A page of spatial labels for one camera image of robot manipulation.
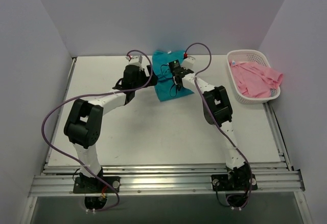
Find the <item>white plastic basket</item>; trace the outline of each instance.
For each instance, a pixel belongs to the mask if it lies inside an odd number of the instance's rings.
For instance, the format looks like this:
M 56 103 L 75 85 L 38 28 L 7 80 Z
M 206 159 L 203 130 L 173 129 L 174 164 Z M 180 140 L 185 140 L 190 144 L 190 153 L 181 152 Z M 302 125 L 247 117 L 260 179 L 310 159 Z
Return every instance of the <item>white plastic basket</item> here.
M 256 51 L 256 50 L 235 50 L 235 51 L 229 52 L 226 56 L 226 59 L 227 59 L 227 66 L 228 66 L 228 70 L 229 70 L 229 74 L 230 74 L 229 76 L 230 76 L 231 82 L 233 83 L 233 91 L 234 91 L 237 101 L 239 101 L 243 104 L 260 104 L 260 103 L 266 103 L 269 100 L 276 99 L 281 94 L 281 88 L 278 87 L 278 89 L 272 89 L 272 96 L 269 98 L 249 98 L 249 97 L 242 95 L 240 93 L 239 89 L 237 88 L 234 77 L 231 73 L 229 62 L 230 61 L 235 61 L 235 62 L 250 62 L 250 61 L 252 61 L 252 62 L 256 62 L 261 65 L 270 67 L 269 62 L 263 53 Z

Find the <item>gray wall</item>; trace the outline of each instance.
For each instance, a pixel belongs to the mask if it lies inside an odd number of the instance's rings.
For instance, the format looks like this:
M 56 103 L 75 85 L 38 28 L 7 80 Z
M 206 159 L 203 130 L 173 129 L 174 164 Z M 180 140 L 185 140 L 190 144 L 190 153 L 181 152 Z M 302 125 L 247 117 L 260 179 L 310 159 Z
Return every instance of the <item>gray wall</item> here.
M 41 0 L 72 56 L 257 49 L 284 0 Z M 203 48 L 195 53 L 205 53 Z
M 18 223 L 46 154 L 42 118 L 72 60 L 40 0 L 0 0 L 0 12 L 0 223 Z
M 315 223 L 327 219 L 327 0 L 285 0 L 260 50 L 284 72 L 274 102 Z

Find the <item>fabric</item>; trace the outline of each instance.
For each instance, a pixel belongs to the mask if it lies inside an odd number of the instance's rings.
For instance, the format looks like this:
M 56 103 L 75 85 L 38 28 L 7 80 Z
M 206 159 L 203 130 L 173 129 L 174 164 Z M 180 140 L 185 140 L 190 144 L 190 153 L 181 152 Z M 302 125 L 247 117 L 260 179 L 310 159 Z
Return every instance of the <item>fabric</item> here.
M 230 63 L 240 93 L 250 98 L 271 97 L 271 90 L 277 89 L 283 74 L 256 62 Z
M 170 54 L 156 51 L 152 56 L 153 72 L 158 77 L 158 84 L 154 87 L 157 97 L 160 101 L 177 99 L 193 92 L 189 89 L 182 88 L 176 93 L 176 87 L 172 80 L 172 74 L 169 70 L 168 63 L 176 59 L 179 63 L 184 60 L 184 51 L 172 52 Z

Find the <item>metal frame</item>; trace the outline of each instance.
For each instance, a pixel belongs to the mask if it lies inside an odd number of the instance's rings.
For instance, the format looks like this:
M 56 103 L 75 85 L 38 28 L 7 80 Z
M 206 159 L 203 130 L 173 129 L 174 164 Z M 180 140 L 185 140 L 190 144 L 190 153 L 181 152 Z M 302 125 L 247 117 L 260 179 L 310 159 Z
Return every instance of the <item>metal frame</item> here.
M 73 59 L 69 73 L 66 92 L 74 72 L 76 58 Z M 294 192 L 304 223 L 312 223 L 310 212 L 304 198 L 304 184 L 300 171 L 294 171 L 287 155 L 282 134 L 276 117 L 269 103 L 263 104 L 269 125 L 281 158 L 278 163 L 253 163 L 252 171 L 256 175 L 260 192 Z M 31 220 L 38 197 L 43 196 L 84 196 L 73 194 L 72 179 L 78 167 L 48 167 L 45 163 L 41 176 L 35 176 L 24 219 Z M 226 173 L 224 164 L 196 164 L 196 165 L 121 165 L 103 166 L 105 175 L 121 177 L 120 195 L 172 195 L 172 194 L 214 194 L 212 191 L 211 175 Z

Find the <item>white table surface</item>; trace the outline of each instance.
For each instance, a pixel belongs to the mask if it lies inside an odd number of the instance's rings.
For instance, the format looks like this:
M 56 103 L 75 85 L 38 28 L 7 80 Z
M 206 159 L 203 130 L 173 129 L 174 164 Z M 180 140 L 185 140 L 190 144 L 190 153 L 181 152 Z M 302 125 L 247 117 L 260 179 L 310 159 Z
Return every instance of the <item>white table surface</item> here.
M 194 71 L 207 65 L 208 56 L 196 57 Z M 234 98 L 225 55 L 214 55 L 211 66 L 199 77 L 226 87 L 233 108 L 233 126 L 239 148 L 251 163 L 279 162 L 278 150 L 261 104 L 245 105 Z M 109 91 L 122 77 L 124 56 L 78 57 L 67 98 Z M 61 114 L 53 138 L 56 147 L 77 156 L 63 134 L 72 102 Z M 126 106 L 103 117 L 97 141 L 101 165 L 173 165 L 225 163 L 219 141 L 223 136 L 208 125 L 201 98 L 192 94 L 159 102 L 154 87 L 144 88 Z M 52 150 L 48 166 L 76 166 L 77 162 Z

